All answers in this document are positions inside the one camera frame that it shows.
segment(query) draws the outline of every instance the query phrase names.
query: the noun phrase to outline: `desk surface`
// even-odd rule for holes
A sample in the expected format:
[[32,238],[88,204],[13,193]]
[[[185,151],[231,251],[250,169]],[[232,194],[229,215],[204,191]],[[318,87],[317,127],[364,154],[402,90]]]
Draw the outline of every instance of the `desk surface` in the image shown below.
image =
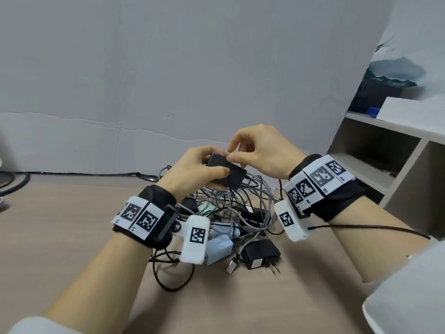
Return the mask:
[[[42,312],[110,238],[110,220],[140,189],[31,181],[5,197],[0,212],[0,332]],[[282,253],[270,269],[225,272],[230,257],[197,266],[190,284],[163,291],[147,267],[125,333],[366,333],[367,287],[329,229],[293,243],[271,236]],[[187,264],[162,266],[168,286]]]

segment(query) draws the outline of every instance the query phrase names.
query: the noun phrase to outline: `left hand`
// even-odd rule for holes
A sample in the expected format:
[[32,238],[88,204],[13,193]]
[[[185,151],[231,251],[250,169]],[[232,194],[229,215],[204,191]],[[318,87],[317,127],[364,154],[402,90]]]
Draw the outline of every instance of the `left hand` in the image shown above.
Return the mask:
[[206,167],[204,164],[210,154],[227,157],[226,152],[211,145],[190,148],[157,185],[174,195],[177,202],[181,202],[203,186],[226,190],[226,187],[210,183],[214,179],[226,178],[230,174],[229,168],[226,167]]

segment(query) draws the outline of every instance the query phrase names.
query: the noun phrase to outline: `white wall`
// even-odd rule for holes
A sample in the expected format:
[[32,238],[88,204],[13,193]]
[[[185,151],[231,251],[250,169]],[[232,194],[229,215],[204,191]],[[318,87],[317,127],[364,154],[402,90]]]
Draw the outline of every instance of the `white wall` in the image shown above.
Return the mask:
[[10,170],[156,173],[267,123],[324,153],[391,0],[0,0]]
[[391,39],[387,58],[405,56],[426,70],[424,89],[407,91],[425,99],[445,93],[445,0],[397,0],[380,43]]

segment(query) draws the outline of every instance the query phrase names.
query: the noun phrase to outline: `white sleeve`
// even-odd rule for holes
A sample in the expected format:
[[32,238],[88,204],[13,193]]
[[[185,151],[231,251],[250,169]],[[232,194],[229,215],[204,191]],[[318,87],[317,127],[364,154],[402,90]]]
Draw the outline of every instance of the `white sleeve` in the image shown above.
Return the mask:
[[363,304],[376,334],[445,333],[445,241],[413,257]]
[[54,321],[32,317],[26,318],[14,325],[8,334],[81,334]]

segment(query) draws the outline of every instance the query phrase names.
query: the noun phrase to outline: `forearm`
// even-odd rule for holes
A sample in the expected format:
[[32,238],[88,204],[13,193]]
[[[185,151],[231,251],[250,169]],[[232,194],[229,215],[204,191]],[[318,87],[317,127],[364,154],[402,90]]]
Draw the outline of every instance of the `forearm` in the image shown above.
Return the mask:
[[[361,197],[330,224],[369,224],[409,228],[366,197]],[[429,243],[415,234],[384,229],[333,228],[334,234],[364,282],[383,279],[409,262],[409,256]]]
[[152,249],[116,233],[44,316],[84,334],[121,333]]

